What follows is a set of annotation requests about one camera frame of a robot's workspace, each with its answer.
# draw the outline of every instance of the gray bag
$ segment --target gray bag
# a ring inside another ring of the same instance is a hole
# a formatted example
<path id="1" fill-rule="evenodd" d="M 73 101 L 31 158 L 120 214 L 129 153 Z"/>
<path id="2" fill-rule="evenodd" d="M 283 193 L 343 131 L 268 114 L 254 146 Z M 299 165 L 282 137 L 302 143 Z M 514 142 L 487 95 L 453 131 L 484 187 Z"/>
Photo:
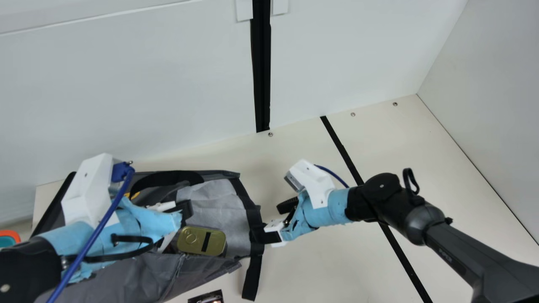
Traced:
<path id="1" fill-rule="evenodd" d="M 245 257 L 251 257 L 251 263 L 242 297 L 254 301 L 264 244 L 254 241 L 251 230 L 264 224 L 259 206 L 247 195 L 238 173 L 217 170 L 137 173 L 130 193 L 139 193 L 132 198 L 138 206 L 190 201 L 192 213 L 189 218 L 184 216 L 182 227 L 203 226 L 224 232 L 227 242 L 224 255 L 144 253 L 117 261 L 90 279 L 69 285 L 56 302 L 164 302 L 235 271 L 241 267 L 239 260 Z M 52 291 L 43 293 L 35 302 L 44 303 Z"/>

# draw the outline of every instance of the white corner wall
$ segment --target white corner wall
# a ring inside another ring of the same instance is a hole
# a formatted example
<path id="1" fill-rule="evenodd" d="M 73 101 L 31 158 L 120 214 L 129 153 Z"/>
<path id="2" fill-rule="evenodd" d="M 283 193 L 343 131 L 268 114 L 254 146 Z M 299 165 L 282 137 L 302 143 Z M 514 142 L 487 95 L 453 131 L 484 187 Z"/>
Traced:
<path id="1" fill-rule="evenodd" d="M 36 185 L 96 154 L 149 160 L 254 131 L 250 25 L 234 0 L 0 35 L 0 223 L 30 218 Z"/>
<path id="2" fill-rule="evenodd" d="M 469 0 L 418 94 L 539 240 L 537 16 L 537 0 Z"/>
<path id="3" fill-rule="evenodd" d="M 273 16 L 271 121 L 417 93 L 467 0 L 290 0 Z"/>

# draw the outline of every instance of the orange object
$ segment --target orange object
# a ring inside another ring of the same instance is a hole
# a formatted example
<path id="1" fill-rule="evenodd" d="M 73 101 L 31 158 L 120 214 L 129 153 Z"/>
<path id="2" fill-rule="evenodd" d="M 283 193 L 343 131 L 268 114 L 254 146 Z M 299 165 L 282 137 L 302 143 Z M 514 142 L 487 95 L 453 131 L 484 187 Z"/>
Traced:
<path id="1" fill-rule="evenodd" d="M 20 243 L 19 233 L 14 230 L 0 230 L 0 237 L 11 237 L 15 243 Z"/>

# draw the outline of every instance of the metal screw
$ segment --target metal screw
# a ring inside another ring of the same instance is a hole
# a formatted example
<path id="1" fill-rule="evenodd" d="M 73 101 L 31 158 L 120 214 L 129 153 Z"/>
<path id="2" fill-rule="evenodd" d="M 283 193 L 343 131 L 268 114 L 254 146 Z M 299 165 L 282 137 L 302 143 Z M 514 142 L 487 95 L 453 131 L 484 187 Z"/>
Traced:
<path id="1" fill-rule="evenodd" d="M 0 287 L 0 292 L 8 292 L 11 286 L 9 284 L 4 284 Z"/>

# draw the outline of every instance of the blue cable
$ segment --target blue cable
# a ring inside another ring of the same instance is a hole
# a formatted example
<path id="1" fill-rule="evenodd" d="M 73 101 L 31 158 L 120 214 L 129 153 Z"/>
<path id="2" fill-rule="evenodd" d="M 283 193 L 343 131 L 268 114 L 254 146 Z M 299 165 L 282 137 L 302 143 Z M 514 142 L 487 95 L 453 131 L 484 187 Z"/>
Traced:
<path id="1" fill-rule="evenodd" d="M 334 172 L 332 172 L 331 170 L 329 170 L 328 168 L 325 168 L 325 167 L 320 166 L 320 165 L 316 165 L 316 164 L 315 164 L 314 166 L 316 166 L 316 167 L 320 168 L 321 170 L 327 172 L 327 173 L 330 174 L 331 176 L 334 176 L 335 179 L 337 179 L 342 185 L 344 185 L 344 187 L 349 188 L 348 184 L 346 184 L 346 182 L 345 182 L 343 179 L 341 179 L 341 177 L 337 176 L 336 173 L 334 173 Z"/>
<path id="2" fill-rule="evenodd" d="M 110 217 L 112 216 L 116 208 L 118 207 L 118 204 L 120 204 L 120 200 L 122 200 L 123 195 L 127 191 L 127 186 L 129 186 L 129 184 L 131 183 L 131 179 L 133 178 L 133 175 L 135 174 L 135 169 L 133 169 L 130 166 L 125 165 L 125 169 L 127 171 L 126 179 L 124 183 L 122 184 L 120 191 L 118 192 L 116 197 L 114 197 L 112 204 L 110 205 L 109 209 L 103 216 L 103 219 L 99 223 L 98 227 L 95 228 L 93 234 L 90 236 L 90 239 L 88 239 L 88 241 L 86 242 L 82 250 L 77 255 L 77 258 L 75 259 L 75 261 L 71 264 L 71 266 L 65 272 L 64 277 L 60 281 L 60 284 L 58 284 L 54 292 L 51 294 L 51 296 L 47 300 L 47 303 L 54 303 L 56 299 L 58 299 L 58 297 L 60 296 L 64 288 L 67 286 L 67 283 L 69 282 L 69 280 L 71 280 L 71 277 L 73 276 L 75 271 L 77 271 L 77 269 L 79 268 L 80 263 L 82 262 L 82 260 L 84 259 L 84 257 L 86 256 L 86 254 L 88 253 L 92 245 L 94 244 L 95 240 L 98 238 L 99 234 L 105 227 L 105 224 L 107 224 L 108 220 L 110 219 Z"/>

